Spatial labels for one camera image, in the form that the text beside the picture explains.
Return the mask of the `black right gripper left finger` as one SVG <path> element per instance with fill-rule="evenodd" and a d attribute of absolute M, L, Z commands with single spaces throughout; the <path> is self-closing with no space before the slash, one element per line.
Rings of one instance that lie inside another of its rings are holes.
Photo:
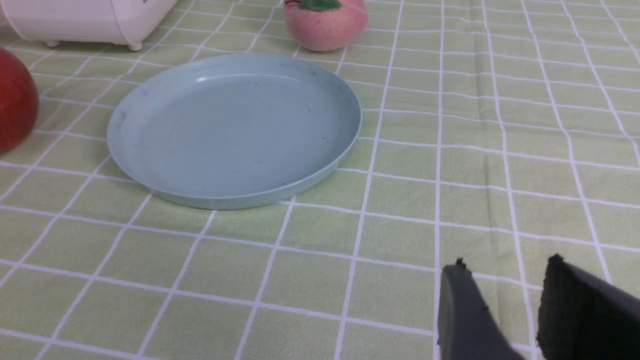
<path fill-rule="evenodd" d="M 494 321 L 463 259 L 443 267 L 439 282 L 441 360 L 521 360 Z"/>

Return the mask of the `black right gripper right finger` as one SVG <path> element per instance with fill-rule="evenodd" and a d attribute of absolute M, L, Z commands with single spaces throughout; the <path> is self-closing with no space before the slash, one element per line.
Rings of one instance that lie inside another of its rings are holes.
<path fill-rule="evenodd" d="M 637 360 L 640 301 L 555 254 L 542 283 L 537 343 L 547 360 Z"/>

